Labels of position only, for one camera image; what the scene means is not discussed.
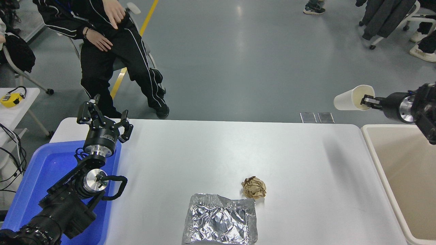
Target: white trash bin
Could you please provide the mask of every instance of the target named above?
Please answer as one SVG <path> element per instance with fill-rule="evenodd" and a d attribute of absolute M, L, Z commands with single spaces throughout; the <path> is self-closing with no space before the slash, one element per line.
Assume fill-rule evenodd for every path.
<path fill-rule="evenodd" d="M 436 245 L 436 145 L 415 125 L 361 130 L 408 243 Z"/>

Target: aluminum foil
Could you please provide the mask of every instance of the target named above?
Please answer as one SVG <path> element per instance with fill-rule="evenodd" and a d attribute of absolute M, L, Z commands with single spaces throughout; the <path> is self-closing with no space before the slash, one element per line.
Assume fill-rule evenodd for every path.
<path fill-rule="evenodd" d="M 230 200 L 194 194 L 185 220 L 183 242 L 253 245 L 257 241 L 254 199 Z"/>

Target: blue plastic tray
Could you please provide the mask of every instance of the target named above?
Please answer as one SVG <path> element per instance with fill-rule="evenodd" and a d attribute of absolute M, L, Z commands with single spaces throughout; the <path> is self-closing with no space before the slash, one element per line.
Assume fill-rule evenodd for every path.
<path fill-rule="evenodd" d="M 2 228 L 18 231 L 42 210 L 38 205 L 39 201 L 47 195 L 48 188 L 77 166 L 75 150 L 83 147 L 83 144 L 84 141 L 49 143 L 35 151 Z M 102 167 L 108 175 L 116 174 L 120 153 L 121 144 L 118 142 L 115 154 L 107 158 L 106 165 Z M 113 186 L 109 185 L 106 188 L 106 196 L 117 191 Z M 103 245 L 110 208 L 110 201 L 100 201 L 94 209 L 97 214 L 96 220 L 83 233 L 71 240 L 62 235 L 62 245 Z"/>

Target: robotic arm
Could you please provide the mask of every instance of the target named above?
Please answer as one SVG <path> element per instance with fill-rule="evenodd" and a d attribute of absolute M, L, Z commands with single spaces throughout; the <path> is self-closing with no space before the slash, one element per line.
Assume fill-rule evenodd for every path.
<path fill-rule="evenodd" d="M 436 87 L 424 84 L 407 93 L 396 92 L 386 98 L 365 95 L 361 105 L 383 111 L 389 119 L 415 123 L 427 140 L 436 145 Z"/>
<path fill-rule="evenodd" d="M 115 152 L 116 141 L 129 140 L 133 125 L 124 111 L 119 123 L 104 117 L 97 107 L 99 95 L 85 102 L 79 110 L 77 123 L 88 124 L 89 132 L 83 146 L 88 155 L 76 156 L 77 166 L 47 190 L 39 205 L 42 211 L 19 231 L 0 230 L 0 245 L 59 245 L 61 236 L 68 238 L 82 233 L 96 218 L 93 209 L 100 201 L 121 196 L 127 184 L 124 176 L 108 176 L 100 168 Z M 120 134 L 118 128 L 124 127 Z M 121 181 L 118 192 L 104 196 L 108 182 Z M 82 200 L 91 198 L 85 204 Z"/>

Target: black tracksuit pants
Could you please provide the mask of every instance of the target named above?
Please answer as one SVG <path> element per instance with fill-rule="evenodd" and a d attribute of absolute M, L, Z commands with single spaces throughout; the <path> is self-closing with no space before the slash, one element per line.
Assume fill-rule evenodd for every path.
<path fill-rule="evenodd" d="M 100 51 L 85 40 L 80 51 L 81 85 L 91 99 L 100 94 L 98 107 L 103 115 L 111 118 L 121 116 L 113 106 L 109 92 L 109 80 L 113 75 L 115 58 L 119 58 L 127 67 L 130 79 L 137 82 L 141 92 L 147 97 L 149 107 L 158 109 L 165 106 L 164 91 L 157 85 L 153 73 L 150 75 L 144 43 L 135 25 L 129 21 L 125 28 L 119 29 L 111 36 L 105 36 L 113 44 L 111 50 Z"/>
<path fill-rule="evenodd" d="M 421 7 L 430 9 L 436 12 L 436 0 L 419 0 Z M 429 18 L 436 19 L 436 16 L 428 16 Z M 418 32 L 428 34 L 432 24 L 428 22 L 421 22 L 419 24 Z M 423 38 L 418 44 L 420 50 L 425 53 L 432 54 L 436 51 L 436 31 L 432 32 L 427 37 Z"/>

